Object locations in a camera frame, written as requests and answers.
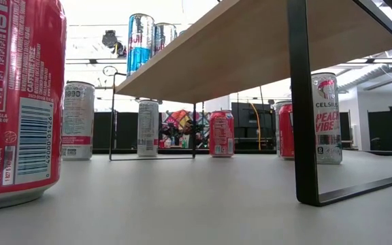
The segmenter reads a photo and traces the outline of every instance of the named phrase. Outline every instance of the yellow cable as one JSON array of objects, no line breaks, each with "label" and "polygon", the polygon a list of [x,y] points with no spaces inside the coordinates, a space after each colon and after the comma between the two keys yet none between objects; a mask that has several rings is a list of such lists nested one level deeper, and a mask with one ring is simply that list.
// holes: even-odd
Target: yellow cable
[{"label": "yellow cable", "polygon": [[261,150],[261,127],[259,126],[259,115],[258,115],[258,111],[255,108],[255,106],[252,103],[249,103],[253,110],[255,111],[255,114],[257,115],[257,123],[258,123],[258,150]]}]

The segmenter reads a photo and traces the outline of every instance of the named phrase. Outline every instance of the wooden tabletop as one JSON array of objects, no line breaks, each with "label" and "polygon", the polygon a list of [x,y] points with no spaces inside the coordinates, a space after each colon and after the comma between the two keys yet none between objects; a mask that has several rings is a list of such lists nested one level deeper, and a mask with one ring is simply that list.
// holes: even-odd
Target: wooden tabletop
[{"label": "wooden tabletop", "polygon": [[[116,93],[198,103],[289,78],[288,31],[287,0],[224,0]],[[308,1],[308,38],[311,70],[392,49],[392,34],[352,0]]]}]

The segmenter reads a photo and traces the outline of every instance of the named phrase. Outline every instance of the white table surface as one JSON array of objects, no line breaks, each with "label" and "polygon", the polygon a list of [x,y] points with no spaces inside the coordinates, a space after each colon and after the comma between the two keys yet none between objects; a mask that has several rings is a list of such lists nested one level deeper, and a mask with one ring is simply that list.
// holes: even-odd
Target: white table surface
[{"label": "white table surface", "polygon": [[[344,159],[319,167],[321,191],[392,176],[392,157]],[[63,162],[41,199],[0,209],[0,244],[392,244],[392,187],[314,208],[296,201],[294,165],[276,155],[94,156]]]}]

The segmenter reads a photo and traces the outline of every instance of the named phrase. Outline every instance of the celsius can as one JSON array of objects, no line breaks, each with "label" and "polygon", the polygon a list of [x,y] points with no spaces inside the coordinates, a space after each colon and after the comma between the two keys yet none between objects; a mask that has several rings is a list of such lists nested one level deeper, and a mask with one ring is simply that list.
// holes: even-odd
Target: celsius can
[{"label": "celsius can", "polygon": [[94,117],[95,87],[87,82],[67,82],[63,102],[63,159],[92,157]]},{"label": "celsius can", "polygon": [[276,154],[280,157],[280,132],[279,132],[279,112],[283,105],[291,105],[291,101],[279,101],[275,105],[275,123],[276,123]]},{"label": "celsius can", "polygon": [[333,73],[311,76],[318,164],[340,164],[342,144],[337,78]]},{"label": "celsius can", "polygon": [[65,42],[58,0],[0,1],[0,208],[59,179]]},{"label": "celsius can", "polygon": [[137,154],[139,157],[156,157],[158,153],[159,105],[152,100],[139,104]]},{"label": "celsius can", "polygon": [[146,14],[133,14],[128,28],[127,76],[130,76],[152,55],[154,19]]},{"label": "celsius can", "polygon": [[234,150],[234,117],[231,111],[213,112],[210,117],[210,155],[232,157]]},{"label": "celsius can", "polygon": [[155,25],[154,52],[156,55],[176,38],[176,27],[172,24],[159,23]]},{"label": "celsius can", "polygon": [[278,117],[279,155],[283,159],[294,159],[293,105],[291,102],[281,106]]}]

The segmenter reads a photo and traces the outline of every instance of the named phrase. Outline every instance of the wall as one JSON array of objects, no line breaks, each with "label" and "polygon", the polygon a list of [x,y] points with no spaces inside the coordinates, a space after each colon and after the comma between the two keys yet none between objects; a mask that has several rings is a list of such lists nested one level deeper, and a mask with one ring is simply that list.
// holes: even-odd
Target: wall
[{"label": "wall", "polygon": [[359,120],[361,129],[360,150],[370,150],[368,112],[386,112],[392,106],[392,93],[358,92]]},{"label": "wall", "polygon": [[352,128],[353,147],[361,149],[361,125],[359,120],[357,88],[351,88],[347,94],[339,94],[340,112],[350,112],[350,126]]}]

